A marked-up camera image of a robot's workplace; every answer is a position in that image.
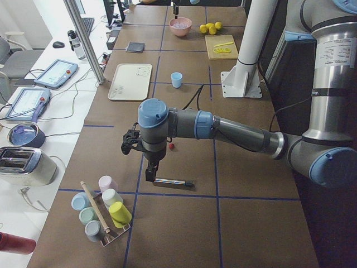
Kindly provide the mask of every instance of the red cylinder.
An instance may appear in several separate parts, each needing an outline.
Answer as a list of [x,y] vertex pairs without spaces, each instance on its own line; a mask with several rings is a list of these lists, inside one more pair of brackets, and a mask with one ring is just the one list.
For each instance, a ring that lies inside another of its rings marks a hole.
[[33,239],[0,232],[0,251],[27,255],[35,247],[36,241]]

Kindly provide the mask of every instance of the lemon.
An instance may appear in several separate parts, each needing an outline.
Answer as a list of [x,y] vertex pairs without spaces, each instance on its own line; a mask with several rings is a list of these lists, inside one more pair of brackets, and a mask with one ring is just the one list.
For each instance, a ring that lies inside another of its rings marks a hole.
[[211,26],[214,26],[214,23],[207,23],[206,24],[207,29],[209,29]]
[[214,26],[209,27],[208,32],[210,35],[215,35],[217,33],[217,29]]
[[222,25],[222,23],[221,23],[220,21],[218,21],[218,22],[216,22],[216,23],[214,24],[214,27],[216,27],[216,29],[217,29],[218,31],[220,31],[220,30],[222,29],[223,25]]
[[202,24],[202,25],[200,26],[200,32],[201,32],[202,34],[206,34],[207,31],[208,31],[208,29],[207,29],[206,25],[205,25],[205,24]]

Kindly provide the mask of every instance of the gray chair seat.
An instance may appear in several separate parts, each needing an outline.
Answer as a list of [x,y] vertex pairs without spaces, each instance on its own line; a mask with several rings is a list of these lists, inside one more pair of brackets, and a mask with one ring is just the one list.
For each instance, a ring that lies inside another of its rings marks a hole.
[[0,71],[6,73],[9,79],[24,78],[42,52],[43,50],[17,51],[10,56]]

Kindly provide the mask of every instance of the table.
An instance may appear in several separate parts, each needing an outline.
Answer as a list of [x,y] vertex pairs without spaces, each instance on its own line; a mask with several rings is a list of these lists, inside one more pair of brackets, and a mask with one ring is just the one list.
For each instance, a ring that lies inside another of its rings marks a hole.
[[[173,189],[145,181],[147,161],[140,153],[121,153],[122,135],[136,122],[140,102],[108,100],[120,63],[150,63],[148,97],[170,107],[182,108],[203,83],[203,110],[265,129],[273,114],[268,92],[262,99],[223,98],[220,72],[235,60],[209,61],[198,32],[200,24],[219,20],[222,33],[232,34],[239,47],[244,10],[180,7],[180,16],[193,22],[182,38],[170,32],[171,12],[130,10],[29,267],[318,267],[291,170],[281,162],[219,141],[175,138],[157,176],[192,179],[195,188]],[[125,52],[130,41],[144,42],[145,51]],[[179,89],[171,85],[173,71],[184,75]],[[133,215],[132,228],[107,247],[87,239],[70,205],[81,181],[98,192],[103,175],[119,184]]]
[[[97,80],[93,73],[89,73],[85,80],[77,84],[78,92],[75,87],[71,87],[74,82],[79,80],[90,69],[90,65],[87,59],[82,61],[77,59],[75,53],[70,49],[67,30],[74,29],[71,21],[63,23],[62,26],[62,31],[54,36],[53,40],[49,43],[32,68],[32,70],[46,69],[56,59],[63,59],[79,64],[78,71],[65,85],[59,90],[51,91],[52,100],[45,113],[41,116],[42,119],[38,121],[40,129],[44,131],[46,136],[58,133],[79,133],[97,90]],[[109,52],[105,44],[107,41],[105,33],[107,31],[108,29],[105,27],[105,22],[101,22],[100,16],[96,15],[94,29],[90,34],[90,40],[98,58],[103,52]],[[63,49],[54,49],[52,47],[54,41],[64,42],[65,47]],[[34,71],[33,73],[38,75],[41,72]],[[10,103],[16,99],[20,90],[21,88],[18,88],[15,91],[9,100]],[[64,119],[47,120],[54,117],[70,116],[72,114],[73,99],[76,94],[78,94],[78,96],[75,98],[73,116]],[[4,109],[0,113],[0,117],[5,117],[6,113],[7,109]],[[19,121],[1,122],[1,124],[8,128],[12,128],[18,123]],[[7,141],[8,131],[6,128],[0,131],[0,147],[11,146]],[[32,202],[39,200],[47,209],[51,208],[78,137],[78,134],[73,134],[46,138],[41,149],[45,154],[56,157],[52,159],[57,164],[57,172],[51,184],[30,187],[27,195]],[[23,200],[21,195],[18,194],[18,190],[23,187],[24,186],[12,185],[7,181],[0,180],[0,230],[1,232],[24,236],[37,241],[48,213],[40,212],[30,207],[25,200]],[[31,256],[31,254],[16,255],[0,252],[0,262],[7,264],[7,267],[26,267]]]

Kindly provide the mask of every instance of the chair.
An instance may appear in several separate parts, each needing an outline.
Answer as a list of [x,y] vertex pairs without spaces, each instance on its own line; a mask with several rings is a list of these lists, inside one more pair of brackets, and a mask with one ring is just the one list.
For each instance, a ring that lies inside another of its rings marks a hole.
[[[23,35],[23,32],[7,32],[6,39],[0,37],[0,103],[7,101],[15,91],[13,85],[17,79],[25,78],[43,50],[26,50],[26,48],[9,38],[12,35]],[[10,54],[10,44],[21,48]]]

